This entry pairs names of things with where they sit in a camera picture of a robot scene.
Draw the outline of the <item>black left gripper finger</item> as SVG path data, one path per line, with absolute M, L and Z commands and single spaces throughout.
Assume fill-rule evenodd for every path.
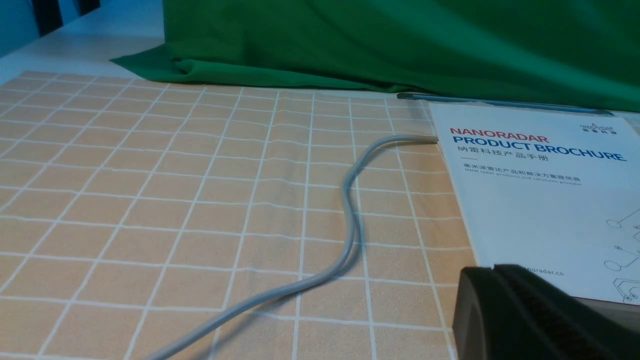
M 452 330 L 460 360 L 637 360 L 638 319 L 501 264 L 461 270 Z

